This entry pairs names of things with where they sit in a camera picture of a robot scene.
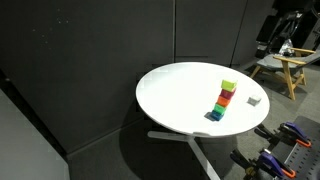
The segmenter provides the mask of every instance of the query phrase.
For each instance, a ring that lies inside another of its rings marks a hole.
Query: table base
[[[173,141],[182,141],[187,142],[191,147],[192,151],[198,158],[200,164],[202,165],[204,171],[207,173],[211,180],[220,180],[218,174],[211,166],[210,162],[206,158],[206,156],[201,151],[200,147],[198,146],[197,142],[194,140],[194,136],[187,136],[187,135],[180,135],[180,134],[173,134],[173,133],[164,133],[164,132],[156,132],[156,131],[149,131],[148,136],[150,138],[157,138],[157,139],[166,139],[166,140],[173,140]]]

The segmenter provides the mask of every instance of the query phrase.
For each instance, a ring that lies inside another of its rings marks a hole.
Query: white round table
[[[213,110],[223,79],[236,80],[237,89],[223,118],[212,121],[205,115]],[[247,103],[252,95],[261,98],[256,106]],[[207,159],[203,159],[194,137],[246,132],[259,125],[269,112],[268,96],[259,84],[238,71],[209,63],[174,63],[156,68],[139,81],[136,97],[152,120],[185,134],[151,131],[149,137],[188,142],[211,179],[219,178]]]

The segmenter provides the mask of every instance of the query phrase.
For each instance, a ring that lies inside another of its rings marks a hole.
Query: orange clamp
[[[296,140],[296,142],[304,147],[311,147],[311,142],[309,141],[308,144],[304,143],[303,141],[300,141],[299,139]]]
[[[291,173],[289,173],[288,171],[281,169],[282,172],[288,176],[290,179],[293,179],[294,177],[296,177],[296,172],[294,170],[291,169]]]

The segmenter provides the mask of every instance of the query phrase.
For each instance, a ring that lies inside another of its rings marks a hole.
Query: wooden chair
[[[320,60],[320,51],[290,48],[295,51],[295,57],[268,55],[256,63],[256,68],[251,74],[253,78],[258,72],[266,72],[274,78],[287,83],[290,98],[295,100],[294,89],[298,84],[306,85],[306,76],[303,68]]]

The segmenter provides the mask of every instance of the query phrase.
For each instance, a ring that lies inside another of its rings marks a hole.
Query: floor
[[[287,96],[286,85],[260,74],[255,80],[270,99],[270,112],[263,124],[270,130],[304,116],[320,123],[320,66],[305,69],[307,86],[298,87],[296,101]],[[86,148],[68,156],[72,180],[207,180],[205,172],[186,143],[150,139],[149,130],[166,129],[144,117]],[[238,148],[244,156],[257,157],[267,147],[253,130],[221,139],[196,139],[219,176],[238,180],[244,170],[229,153]]]

